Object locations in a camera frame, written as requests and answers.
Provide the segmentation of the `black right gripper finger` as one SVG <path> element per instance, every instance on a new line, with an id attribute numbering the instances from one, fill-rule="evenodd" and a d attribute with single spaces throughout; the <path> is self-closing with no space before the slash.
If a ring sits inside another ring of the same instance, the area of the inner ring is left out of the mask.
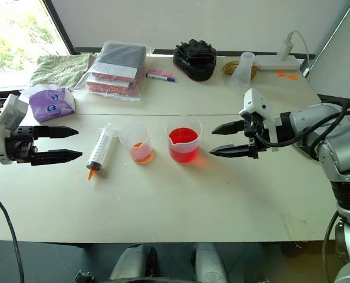
<path id="1" fill-rule="evenodd" d="M 243 131 L 244 128 L 245 128 L 244 120 L 233 121 L 233 122 L 219 125 L 212 131 L 212 134 L 218 134 L 218 135 L 236 134 L 240 131 Z"/>
<path id="2" fill-rule="evenodd" d="M 256 158 L 256 150 L 248 144 L 236 146 L 228 144 L 219 146 L 209 151 L 210 154 L 219 157 L 235 158 L 235 157 L 250 157 Z"/>

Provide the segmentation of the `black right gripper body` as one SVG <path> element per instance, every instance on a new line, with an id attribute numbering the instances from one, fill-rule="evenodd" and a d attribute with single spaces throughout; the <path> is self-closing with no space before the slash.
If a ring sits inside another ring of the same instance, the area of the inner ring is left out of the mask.
<path id="1" fill-rule="evenodd" d="M 266 145 L 257 137 L 257 135 L 262 136 L 263 130 L 263 118 L 260 115 L 253 113 L 249 118 L 245 118 L 244 134 L 249 140 L 248 156 L 253 159 L 258 159 L 259 152 L 266 150 Z"/>

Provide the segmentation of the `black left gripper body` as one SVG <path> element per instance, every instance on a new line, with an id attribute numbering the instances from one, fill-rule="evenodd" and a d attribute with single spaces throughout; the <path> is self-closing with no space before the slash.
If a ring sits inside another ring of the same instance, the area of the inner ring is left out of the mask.
<path id="1" fill-rule="evenodd" d="M 36 140 L 33 126 L 21 126 L 6 138 L 6 152 L 10 160 L 17 163 L 31 163 L 36 153 Z"/>

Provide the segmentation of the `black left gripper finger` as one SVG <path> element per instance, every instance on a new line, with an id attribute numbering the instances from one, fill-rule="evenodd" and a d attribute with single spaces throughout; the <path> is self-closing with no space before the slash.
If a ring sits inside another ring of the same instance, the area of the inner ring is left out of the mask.
<path id="1" fill-rule="evenodd" d="M 82 156 L 82 152 L 77 152 L 68 149 L 49 150 L 47 152 L 38 152 L 30 159 L 32 166 L 41 166 L 48 164 L 66 163 L 75 160 Z"/>
<path id="2" fill-rule="evenodd" d="M 48 137 L 50 139 L 62 139 L 78 134 L 67 126 L 34 126 L 34 136 L 36 139 L 41 137 Z"/>

